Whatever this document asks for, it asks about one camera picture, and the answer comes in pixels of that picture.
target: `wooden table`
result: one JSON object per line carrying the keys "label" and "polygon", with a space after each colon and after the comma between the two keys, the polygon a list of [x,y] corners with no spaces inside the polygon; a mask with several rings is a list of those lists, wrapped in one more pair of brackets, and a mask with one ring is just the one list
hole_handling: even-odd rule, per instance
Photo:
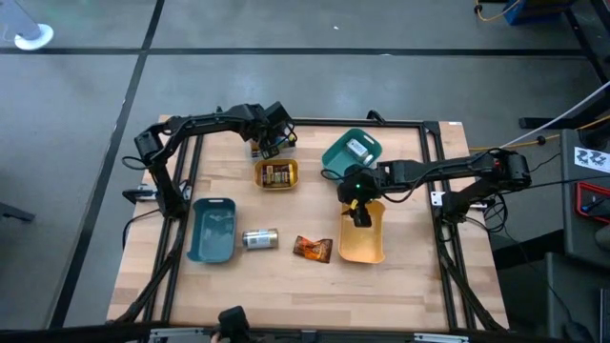
{"label": "wooden table", "polygon": [[[446,158],[467,155],[461,123],[439,124]],[[319,174],[320,157],[347,129],[307,126],[295,129],[298,142],[294,158],[299,164],[299,184],[289,192],[264,192],[254,184],[253,163],[238,135],[222,132],[205,136],[193,201],[201,197],[229,197],[235,201],[235,252],[230,262],[220,265],[189,260],[186,252],[191,248],[191,212],[172,324],[213,326],[218,313],[241,305],[254,328],[447,330],[425,186],[402,204],[382,200],[387,209],[383,217],[385,261],[377,265],[357,264],[343,260],[338,254],[341,204],[336,199],[336,186]],[[421,161],[418,130],[363,129],[381,143],[383,154],[379,160]],[[434,158],[432,136],[428,141]],[[187,158],[183,178],[188,175],[190,163]],[[174,164],[175,156],[168,168],[171,170]],[[452,190],[463,189],[473,181],[453,180]],[[144,182],[152,183],[147,173]],[[134,215],[156,206],[154,202],[140,203]],[[482,221],[480,212],[471,211],[468,215]],[[155,214],[132,225],[108,318],[123,313],[149,281],[162,221],[162,216]],[[279,249],[250,252],[243,249],[242,232],[267,228],[279,230]],[[487,233],[464,223],[459,225],[459,234],[472,289],[497,322],[508,327]],[[332,238],[331,263],[292,254],[297,235],[312,240]],[[465,327],[459,291],[455,285],[453,289],[458,323]],[[162,284],[153,318],[160,318],[164,294]]]}

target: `teal tray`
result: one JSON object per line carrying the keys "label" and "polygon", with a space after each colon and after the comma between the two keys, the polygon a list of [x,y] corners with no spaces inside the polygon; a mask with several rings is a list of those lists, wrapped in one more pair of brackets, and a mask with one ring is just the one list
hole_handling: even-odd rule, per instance
{"label": "teal tray", "polygon": [[195,201],[193,242],[187,252],[195,262],[221,263],[233,256],[235,246],[235,203],[229,198]]}
{"label": "teal tray", "polygon": [[[363,164],[358,161],[349,151],[347,151],[347,142],[350,139],[357,140],[362,144],[369,153],[373,156],[373,159],[368,164]],[[345,132],[324,154],[322,155],[322,165],[325,169],[331,170],[343,176],[345,170],[356,164],[363,167],[368,167],[375,162],[383,152],[381,145],[377,142],[373,136],[361,129],[350,129]]]}

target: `small yellow tray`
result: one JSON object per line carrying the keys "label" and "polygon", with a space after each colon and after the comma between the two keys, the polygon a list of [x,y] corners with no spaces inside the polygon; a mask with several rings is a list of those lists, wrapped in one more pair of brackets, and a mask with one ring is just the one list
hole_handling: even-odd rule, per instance
{"label": "small yellow tray", "polygon": [[[383,213],[385,206],[378,201],[366,205],[373,225],[370,228],[357,228],[349,215],[341,215],[339,234],[339,255],[348,261],[361,263],[380,263],[385,259],[383,253]],[[349,206],[343,205],[341,213]]]}
{"label": "small yellow tray", "polygon": [[[263,187],[263,167],[265,166],[281,166],[290,164],[293,166],[295,182],[290,187]],[[292,158],[278,158],[269,160],[260,160],[254,164],[254,182],[258,187],[265,191],[285,191],[290,190],[298,183],[298,163]]]}

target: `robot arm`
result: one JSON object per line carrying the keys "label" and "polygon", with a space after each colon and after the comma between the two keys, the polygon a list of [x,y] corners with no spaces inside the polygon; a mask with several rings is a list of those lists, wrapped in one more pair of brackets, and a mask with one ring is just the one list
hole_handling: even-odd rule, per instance
{"label": "robot arm", "polygon": [[395,160],[379,162],[375,169],[353,165],[345,171],[337,196],[350,206],[347,214],[357,227],[370,227],[371,218],[365,207],[369,201],[387,193],[412,192],[426,182],[472,176],[480,177],[479,181],[461,192],[443,194],[443,219],[462,221],[472,203],[499,191],[520,191],[532,182],[525,157],[497,149],[432,163]]}
{"label": "robot arm", "polygon": [[[140,159],[157,188],[159,209],[164,216],[179,217],[187,210],[186,201],[172,182],[166,164],[183,140],[194,135],[233,131],[244,141],[254,140],[262,156],[271,158],[279,154],[279,147],[284,141],[295,142],[294,127],[292,118],[279,102],[268,109],[244,104],[211,114],[174,116],[165,123],[151,125],[134,141]],[[165,145],[161,142],[160,134],[169,136]]]}

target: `tin can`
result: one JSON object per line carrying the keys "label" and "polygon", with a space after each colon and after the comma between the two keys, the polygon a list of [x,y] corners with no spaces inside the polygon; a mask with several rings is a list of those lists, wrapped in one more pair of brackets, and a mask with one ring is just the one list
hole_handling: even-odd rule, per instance
{"label": "tin can", "polygon": [[248,250],[277,247],[277,229],[262,229],[244,232],[241,241]]}

